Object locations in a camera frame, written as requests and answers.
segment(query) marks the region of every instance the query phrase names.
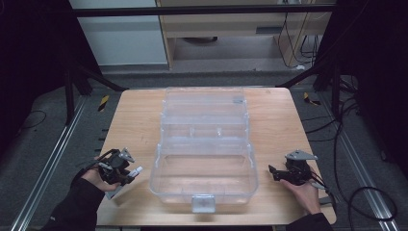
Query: wire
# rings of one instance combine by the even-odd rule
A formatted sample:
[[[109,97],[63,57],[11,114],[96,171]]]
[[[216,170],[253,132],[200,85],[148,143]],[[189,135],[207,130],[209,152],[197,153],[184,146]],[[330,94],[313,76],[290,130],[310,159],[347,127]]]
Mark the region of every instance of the wire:
[[[323,142],[323,141],[332,141],[332,140],[334,140],[335,138],[333,137],[333,138],[330,138],[330,139],[325,139],[325,140],[308,140],[309,142]]]
[[[280,53],[281,53],[281,56],[284,57],[284,55],[283,55],[283,53],[282,53],[282,50],[280,49],[280,39],[281,39],[282,33],[283,33],[284,30],[286,29],[286,35],[288,36],[289,45],[291,46],[291,51],[292,51],[292,55],[293,55],[294,59],[295,59],[296,61],[298,61],[300,64],[309,64],[310,62],[300,61],[300,60],[297,58],[297,56],[295,55],[295,53],[294,53],[294,48],[293,48],[293,44],[292,44],[292,41],[291,41],[291,36],[289,35],[289,30],[288,30],[287,21],[288,21],[288,13],[285,13],[285,20],[284,20],[284,22],[283,22],[283,26],[282,26],[281,33],[279,34],[279,37],[278,37],[278,46],[279,46],[279,51],[280,51]],[[284,64],[285,64],[286,67],[289,67],[289,68],[295,67],[295,66],[290,66],[290,65],[286,64],[285,59],[284,59]]]
[[[351,83],[348,83],[345,79],[340,78],[341,83],[343,84],[342,90],[348,91],[350,93],[356,93],[357,88],[354,86],[353,79],[351,78]]]
[[[305,36],[303,38],[302,44],[300,45],[300,54],[302,57],[311,59],[310,63],[313,66],[315,64],[315,59],[318,54],[318,49],[319,49],[319,36],[314,37],[314,42],[313,42],[313,48],[312,51],[304,51],[303,48],[305,46],[306,40],[308,41],[308,44],[310,44],[309,36]]]
[[[300,121],[309,121],[309,120],[314,120],[314,119],[319,119],[319,118],[325,118],[325,117],[332,117],[330,115],[325,115],[325,116],[317,116],[317,117],[311,117],[311,118],[303,118]]]
[[[324,184],[323,179],[321,179],[321,177],[315,174],[314,172],[311,171],[311,173],[312,173],[312,179],[318,182],[318,184],[323,186],[326,190],[328,190],[328,187]]]
[[[397,215],[397,207],[396,207],[395,202],[385,192],[383,192],[383,191],[381,191],[381,190],[379,190],[379,189],[377,189],[375,187],[361,187],[361,188],[358,188],[357,190],[355,190],[352,193],[352,196],[349,199],[347,199],[346,196],[344,195],[344,192],[343,192],[341,186],[340,186],[338,170],[337,170],[337,154],[338,154],[337,153],[337,143],[338,143],[339,136],[340,136],[340,134],[341,134],[341,132],[343,130],[343,127],[344,127],[344,125],[343,125],[343,116],[345,115],[345,113],[349,113],[349,111],[356,108],[356,105],[357,105],[356,103],[351,104],[347,108],[344,107],[345,103],[347,101],[353,99],[353,98],[354,97],[350,97],[349,99],[347,99],[344,102],[344,104],[342,105],[342,107],[341,107],[341,116],[339,117],[340,124],[339,124],[339,127],[337,129],[336,136],[335,136],[335,139],[334,139],[334,144],[333,144],[334,145],[333,146],[333,169],[334,169],[335,182],[336,182],[336,186],[337,186],[337,188],[339,190],[340,195],[342,196],[343,200],[347,203],[348,221],[349,221],[351,230],[354,230],[354,225],[353,225],[353,221],[352,221],[352,217],[351,217],[351,209],[353,209],[354,211],[356,211],[360,215],[363,215],[364,217],[369,218],[369,219],[373,219],[375,221],[390,221],[390,220],[394,219],[396,217],[396,215]],[[357,209],[355,206],[353,206],[352,202],[353,202],[353,199],[354,199],[355,195],[358,194],[359,192],[366,191],[366,190],[377,191],[377,192],[380,192],[380,193],[386,195],[387,197],[389,197],[389,199],[392,202],[393,207],[394,207],[394,211],[392,212],[392,215],[389,218],[372,217],[372,216],[364,213],[363,211]]]
[[[30,125],[30,126],[24,126],[21,129],[29,129],[29,128],[34,128],[39,126],[40,124],[42,124],[42,122],[47,118],[47,113],[45,111],[41,111],[41,110],[36,110],[36,111],[31,111],[30,114],[34,114],[34,113],[42,113],[43,114],[43,118],[37,122],[34,125]]]
[[[307,132],[305,132],[305,133],[306,133],[306,134],[311,134],[311,133],[320,131],[320,130],[322,130],[322,129],[328,127],[330,124],[332,124],[332,123],[334,123],[334,122],[336,122],[336,121],[337,121],[336,119],[333,119],[333,120],[331,120],[330,122],[324,124],[323,126],[321,126],[321,127],[319,127],[319,128],[316,128],[316,129],[314,129],[314,130],[311,130],[311,131],[307,131]]]

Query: white cabinet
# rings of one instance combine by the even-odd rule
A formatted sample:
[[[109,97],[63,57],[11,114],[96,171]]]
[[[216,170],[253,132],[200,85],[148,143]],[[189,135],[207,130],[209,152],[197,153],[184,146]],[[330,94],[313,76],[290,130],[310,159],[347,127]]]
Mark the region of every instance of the white cabinet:
[[[70,0],[73,9],[155,7],[154,0]],[[78,18],[98,64],[167,64],[158,16]]]
[[[216,6],[216,5],[277,5],[280,0],[156,0],[159,7]],[[330,4],[336,0],[296,0],[293,4]],[[161,23],[172,66],[177,38],[275,36],[282,58],[287,65],[296,63],[295,56],[304,36],[323,35],[331,13],[236,13],[163,15]]]

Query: tabletop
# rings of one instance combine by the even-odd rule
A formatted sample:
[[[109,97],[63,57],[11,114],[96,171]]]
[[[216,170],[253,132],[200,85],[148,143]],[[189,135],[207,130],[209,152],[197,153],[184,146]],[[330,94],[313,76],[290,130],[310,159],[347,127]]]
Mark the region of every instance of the tabletop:
[[[217,205],[214,214],[194,214],[191,204],[167,204],[149,189],[149,177],[160,141],[160,113],[166,89],[122,93],[102,153],[127,147],[141,174],[98,210],[101,226],[280,225],[304,216],[293,194],[273,181],[268,165],[285,169],[285,155],[296,149],[311,153],[291,93],[280,88],[243,88],[249,113],[249,139],[254,148],[259,187],[247,204]],[[308,164],[319,174],[316,161]],[[319,196],[326,196],[319,191]],[[330,223],[331,205],[322,206]]]

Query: black cable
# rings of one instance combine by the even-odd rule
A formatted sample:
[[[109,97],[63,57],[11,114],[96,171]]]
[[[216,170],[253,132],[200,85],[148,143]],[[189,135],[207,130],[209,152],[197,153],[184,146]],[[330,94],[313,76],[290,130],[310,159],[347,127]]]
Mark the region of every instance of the black cable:
[[[321,179],[321,177],[319,177],[317,174],[315,174],[315,173],[313,173],[313,172],[312,172],[312,179],[313,179],[314,181],[318,182],[318,184],[320,184],[321,186],[323,186],[326,190],[328,190],[328,187],[324,184],[324,182],[323,182],[322,180],[319,180],[319,179]]]
[[[356,23],[357,19],[360,18],[360,16],[363,14],[364,10],[366,9],[367,5],[369,4],[370,0],[366,0],[364,3],[364,6],[361,8],[359,12],[357,12],[356,16],[351,20],[351,22],[346,25],[345,29],[338,35],[336,36],[336,39],[322,52],[319,53],[315,60],[315,64],[312,68],[306,70],[305,72],[299,74],[295,78],[293,78],[290,81],[285,82],[284,84],[278,85],[276,87],[278,88],[290,88],[292,85],[296,84],[297,82],[302,81],[303,79],[309,77],[312,74],[317,74],[321,68],[326,66],[328,61],[332,60],[333,57],[336,57],[336,54],[338,54],[339,49],[341,48],[341,42],[344,42],[344,37],[347,33],[349,33],[351,27]]]
[[[367,0],[367,1],[365,2],[365,4],[364,4],[364,6],[362,7],[362,9],[357,13],[357,15],[353,18],[353,20],[347,25],[347,27],[343,30],[343,32],[342,32],[339,36],[337,36],[337,39],[331,44],[331,46],[329,46],[329,47],[324,51],[324,53],[322,53],[322,54],[319,56],[319,59],[318,59],[318,57],[317,57],[317,59],[314,60],[314,63],[315,63],[315,62],[318,62],[318,61],[320,61],[320,60],[326,59],[326,56],[327,56],[329,53],[332,53],[332,52],[333,52],[332,49],[333,49],[334,47],[336,47],[339,42],[342,41],[342,38],[344,37],[344,35],[351,29],[351,27],[354,25],[354,23],[357,21],[357,19],[361,16],[361,14],[363,14],[364,10],[366,9],[367,5],[369,4],[369,1],[370,1],[370,0]],[[284,24],[283,24],[283,27],[282,27],[282,31],[281,31],[281,33],[279,34],[279,37],[278,37],[278,46],[279,46],[281,34],[282,34],[282,32],[283,32],[283,30],[284,30],[284,28],[285,28],[285,25],[287,24],[287,17],[288,17],[288,13],[286,13],[286,15],[285,15],[285,20],[284,20]],[[290,45],[291,45],[291,48],[292,48],[292,52],[294,53],[294,51],[293,51],[293,46],[292,46],[292,41],[291,41],[290,39],[289,39],[289,42],[290,42]],[[287,64],[285,63],[285,61],[284,61],[284,64],[285,64],[286,67],[294,67],[294,66],[289,66],[289,65],[287,65]]]
[[[341,83],[342,83],[342,85],[343,85],[343,87],[342,87],[342,89],[343,90],[345,90],[345,91],[347,91],[347,92],[350,92],[350,93],[357,93],[357,88],[355,88],[354,87],[354,83],[353,82],[351,82],[351,83],[348,83],[346,80],[344,80],[343,78],[340,78],[340,81],[341,81]]]
[[[288,36],[289,45],[291,46],[291,51],[292,51],[292,55],[293,55],[294,59],[295,59],[296,61],[298,61],[300,64],[309,64],[310,62],[302,62],[302,61],[300,61],[300,60],[296,57],[296,55],[295,55],[295,53],[294,53],[293,44],[292,44],[292,41],[291,41],[291,37],[290,37],[290,35],[289,35],[288,26],[287,26],[288,14],[289,14],[289,13],[285,13],[285,20],[284,20],[284,22],[283,22],[282,30],[281,30],[281,33],[279,34],[278,41],[277,41],[277,42],[278,42],[279,51],[280,51],[280,53],[281,53],[281,56],[284,57],[284,54],[282,53],[282,50],[280,49],[280,39],[281,39],[282,33],[283,33],[284,30],[286,29],[286,34],[287,34],[287,36]],[[288,67],[288,68],[293,68],[293,67],[295,67],[295,66],[290,66],[290,65],[286,64],[285,59],[284,59],[284,62],[283,62],[283,63],[284,63],[285,66]]]
[[[333,141],[335,138],[325,139],[325,140],[308,140],[309,142],[321,142],[321,141]]]
[[[303,47],[304,47],[304,45],[306,43],[306,40],[308,40],[308,43],[310,43],[309,36],[305,36],[303,38],[302,44],[300,45],[300,54],[304,58],[311,59],[310,63],[313,66],[314,63],[315,63],[316,56],[318,54],[319,36],[315,36],[315,38],[314,38],[312,51],[304,51],[303,50]]]
[[[333,144],[334,145],[334,147],[333,147],[333,169],[334,169],[336,186],[337,186],[337,188],[339,190],[339,193],[342,196],[343,200],[347,203],[348,222],[350,223],[350,228],[351,228],[351,230],[354,230],[354,225],[353,225],[353,221],[352,221],[352,217],[351,217],[351,209],[353,209],[354,211],[356,211],[360,215],[362,215],[362,216],[364,216],[366,218],[373,219],[375,221],[390,221],[390,220],[392,220],[392,219],[394,219],[396,217],[397,207],[396,207],[395,202],[391,199],[391,197],[389,195],[387,195],[385,192],[383,192],[383,191],[381,191],[381,190],[379,190],[379,189],[377,189],[375,187],[361,187],[361,188],[358,188],[357,190],[355,190],[352,193],[352,196],[349,199],[347,199],[346,196],[344,195],[344,192],[343,192],[341,186],[340,186],[339,176],[338,176],[338,171],[337,171],[337,142],[338,142],[338,139],[339,139],[339,135],[341,134],[341,132],[343,130],[343,126],[344,126],[343,125],[343,116],[345,115],[345,113],[349,113],[349,111],[356,108],[355,103],[348,106],[347,108],[344,108],[345,103],[350,99],[353,99],[353,97],[350,97],[349,99],[347,99],[344,102],[344,104],[342,105],[342,107],[341,107],[341,116],[339,117],[340,124],[339,124],[339,127],[337,129],[336,136],[335,136],[335,139],[334,139],[334,144]],[[390,201],[392,201],[393,206],[394,206],[395,209],[394,209],[394,212],[392,213],[392,215],[389,218],[372,217],[372,216],[364,213],[363,211],[359,210],[358,208],[356,208],[355,206],[352,205],[352,202],[353,202],[353,199],[354,199],[355,195],[358,194],[359,192],[366,191],[366,190],[374,190],[374,191],[380,192],[380,193],[382,193],[382,194],[384,194],[384,195],[386,195],[387,197],[390,198]]]
[[[309,121],[309,120],[314,120],[314,119],[319,119],[319,118],[324,118],[324,117],[332,117],[332,116],[324,115],[324,116],[317,116],[317,117],[311,117],[311,118],[303,118],[300,121]]]
[[[333,119],[333,120],[331,120],[330,122],[328,122],[328,123],[322,125],[321,127],[316,128],[316,129],[311,130],[311,131],[307,131],[307,132],[305,132],[305,133],[306,133],[306,134],[315,133],[315,132],[317,132],[317,131],[320,131],[320,130],[322,130],[322,129],[328,127],[330,124],[332,124],[332,123],[334,123],[334,122],[336,122],[336,121],[337,121],[336,119]]]
[[[34,128],[39,126],[40,124],[42,124],[42,122],[47,118],[47,113],[45,111],[41,111],[41,110],[35,110],[35,111],[31,111],[30,114],[34,114],[34,113],[42,113],[43,114],[43,118],[41,119],[40,122],[37,122],[34,125],[30,125],[30,126],[24,126],[21,129],[29,129],[29,128]]]
[[[323,178],[321,178],[321,176],[317,175],[315,172],[312,172],[312,175],[315,175],[315,176],[321,181],[321,184],[322,184],[325,188],[328,188],[328,187],[326,186],[326,184],[324,183]]]

